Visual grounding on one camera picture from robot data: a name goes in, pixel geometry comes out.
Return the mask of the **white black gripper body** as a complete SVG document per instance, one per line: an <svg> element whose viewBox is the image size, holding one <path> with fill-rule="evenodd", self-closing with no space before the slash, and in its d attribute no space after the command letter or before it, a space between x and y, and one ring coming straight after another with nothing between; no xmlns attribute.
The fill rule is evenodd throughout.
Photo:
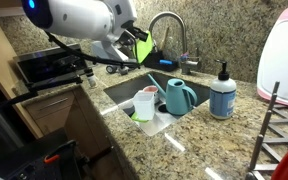
<svg viewBox="0 0 288 180"><path fill-rule="evenodd" d="M114 43L117 42L127 28L131 27L137 19L133 0L101 0L109 9L111 24L109 32L104 39L92 43L92 51L102 59L127 61Z"/></svg>

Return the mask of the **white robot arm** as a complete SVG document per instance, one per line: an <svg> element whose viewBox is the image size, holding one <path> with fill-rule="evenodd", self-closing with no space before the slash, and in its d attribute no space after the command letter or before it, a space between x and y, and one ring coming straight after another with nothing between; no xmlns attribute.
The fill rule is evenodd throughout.
<svg viewBox="0 0 288 180"><path fill-rule="evenodd" d="M91 39L93 53L105 61L128 61L116 46L123 34L146 41L148 34L133 23L133 0L20 0L29 20L46 32Z"/></svg>

